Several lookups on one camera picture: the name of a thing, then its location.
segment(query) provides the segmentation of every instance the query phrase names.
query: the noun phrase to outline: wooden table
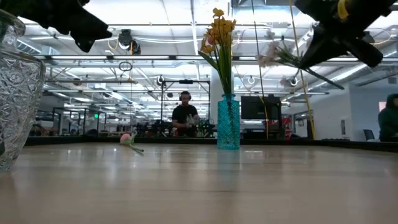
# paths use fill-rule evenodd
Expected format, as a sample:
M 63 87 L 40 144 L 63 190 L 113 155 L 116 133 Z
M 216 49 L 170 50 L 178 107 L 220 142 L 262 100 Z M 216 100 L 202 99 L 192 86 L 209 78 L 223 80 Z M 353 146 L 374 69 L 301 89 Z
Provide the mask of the wooden table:
M 25 147 L 3 224 L 397 223 L 398 156 L 330 147 Z

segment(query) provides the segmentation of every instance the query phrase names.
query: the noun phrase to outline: blue glass vase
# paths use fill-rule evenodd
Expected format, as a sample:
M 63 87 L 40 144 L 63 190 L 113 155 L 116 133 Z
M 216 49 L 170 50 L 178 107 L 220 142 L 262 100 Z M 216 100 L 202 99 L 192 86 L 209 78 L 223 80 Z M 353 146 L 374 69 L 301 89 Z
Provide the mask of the blue glass vase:
M 224 100 L 218 102 L 218 149 L 238 150 L 241 145 L 241 124 L 239 102 L 235 94 L 224 94 Z

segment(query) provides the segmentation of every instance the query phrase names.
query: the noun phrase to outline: person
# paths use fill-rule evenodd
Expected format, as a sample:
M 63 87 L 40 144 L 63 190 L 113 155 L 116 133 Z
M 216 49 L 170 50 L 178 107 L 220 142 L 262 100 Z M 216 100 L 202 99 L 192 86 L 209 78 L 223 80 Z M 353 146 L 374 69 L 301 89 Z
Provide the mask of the person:
M 179 136 L 195 137 L 196 127 L 194 122 L 199 120 L 197 109 L 189 104 L 191 94 L 188 91 L 183 91 L 180 94 L 181 105 L 178 105 L 173 110 L 172 124 L 177 128 Z
M 380 141 L 398 142 L 398 94 L 387 97 L 386 107 L 379 113 Z

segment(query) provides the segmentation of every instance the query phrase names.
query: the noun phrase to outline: vase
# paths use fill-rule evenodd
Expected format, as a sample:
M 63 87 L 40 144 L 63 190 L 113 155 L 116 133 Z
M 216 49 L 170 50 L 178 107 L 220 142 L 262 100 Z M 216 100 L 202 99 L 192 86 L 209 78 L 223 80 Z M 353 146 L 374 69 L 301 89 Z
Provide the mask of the vase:
M 25 25 L 0 10 L 0 170 L 15 163 L 28 137 L 42 95 L 45 65 L 16 49 Z
M 239 102 L 235 94 L 224 94 L 218 102 L 217 147 L 238 150 L 241 144 Z

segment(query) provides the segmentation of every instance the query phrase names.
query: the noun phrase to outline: monitor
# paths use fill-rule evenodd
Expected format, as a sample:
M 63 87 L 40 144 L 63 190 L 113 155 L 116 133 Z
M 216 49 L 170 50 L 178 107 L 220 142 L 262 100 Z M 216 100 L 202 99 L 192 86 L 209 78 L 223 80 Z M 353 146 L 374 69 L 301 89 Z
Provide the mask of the monitor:
M 263 98 L 267 110 L 268 120 L 279 120 L 281 102 L 279 97 L 268 96 Z M 266 119 L 264 105 L 258 96 L 241 97 L 242 119 Z

